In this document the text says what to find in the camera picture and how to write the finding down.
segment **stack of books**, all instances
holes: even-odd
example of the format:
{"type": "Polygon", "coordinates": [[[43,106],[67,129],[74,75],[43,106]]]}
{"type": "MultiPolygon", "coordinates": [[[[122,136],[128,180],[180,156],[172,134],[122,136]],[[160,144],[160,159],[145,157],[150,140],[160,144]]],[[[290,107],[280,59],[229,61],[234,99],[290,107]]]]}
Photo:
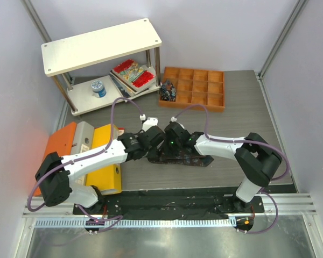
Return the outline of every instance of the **stack of books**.
{"type": "Polygon", "coordinates": [[[154,74],[128,59],[110,71],[110,78],[122,97],[135,97],[156,83],[154,74]]]}

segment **wall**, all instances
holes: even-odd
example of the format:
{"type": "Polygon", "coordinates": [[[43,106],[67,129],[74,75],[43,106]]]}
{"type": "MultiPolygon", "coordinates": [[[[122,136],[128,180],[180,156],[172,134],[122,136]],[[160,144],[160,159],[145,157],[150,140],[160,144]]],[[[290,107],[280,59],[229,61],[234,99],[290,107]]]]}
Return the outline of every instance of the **wall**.
{"type": "Polygon", "coordinates": [[[323,0],[308,2],[265,85],[297,186],[323,223],[323,0]]]}
{"type": "MultiPolygon", "coordinates": [[[[260,71],[297,0],[49,0],[32,3],[53,40],[149,18],[164,66],[260,71]]],[[[133,56],[144,62],[144,53],[133,56]]],[[[81,69],[103,75],[125,58],[81,69]]]]}
{"type": "Polygon", "coordinates": [[[42,43],[20,1],[0,1],[0,257],[13,257],[33,176],[60,116],[42,43]]]}

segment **wooden tray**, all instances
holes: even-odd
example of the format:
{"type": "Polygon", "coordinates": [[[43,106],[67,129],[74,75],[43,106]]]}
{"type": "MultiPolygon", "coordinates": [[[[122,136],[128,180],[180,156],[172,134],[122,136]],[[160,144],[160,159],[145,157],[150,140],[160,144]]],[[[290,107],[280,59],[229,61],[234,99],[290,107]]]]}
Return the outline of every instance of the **wooden tray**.
{"type": "MultiPolygon", "coordinates": [[[[159,106],[184,109],[192,104],[202,104],[209,111],[224,111],[224,72],[165,67],[163,83],[166,80],[170,80],[176,88],[176,101],[170,102],[159,99],[159,106]]],[[[202,110],[201,107],[194,107],[193,109],[202,110]]]]}

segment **blue and white can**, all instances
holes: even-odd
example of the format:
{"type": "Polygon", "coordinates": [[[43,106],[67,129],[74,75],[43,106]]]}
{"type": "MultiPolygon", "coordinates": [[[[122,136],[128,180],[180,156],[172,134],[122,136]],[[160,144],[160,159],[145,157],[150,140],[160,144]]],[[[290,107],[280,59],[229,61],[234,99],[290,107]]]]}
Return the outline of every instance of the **blue and white can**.
{"type": "Polygon", "coordinates": [[[100,80],[93,81],[91,83],[91,88],[92,88],[92,91],[94,92],[95,96],[98,98],[104,97],[107,93],[103,82],[100,80]]]}

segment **container lid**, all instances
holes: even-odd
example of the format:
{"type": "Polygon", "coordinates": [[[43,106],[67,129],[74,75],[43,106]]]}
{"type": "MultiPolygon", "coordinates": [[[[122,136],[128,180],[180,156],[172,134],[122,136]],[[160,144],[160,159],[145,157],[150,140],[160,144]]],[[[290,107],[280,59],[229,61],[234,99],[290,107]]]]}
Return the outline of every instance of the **container lid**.
{"type": "Polygon", "coordinates": [[[96,80],[91,83],[91,88],[94,90],[100,90],[103,87],[104,87],[103,82],[100,80],[96,80]]]}

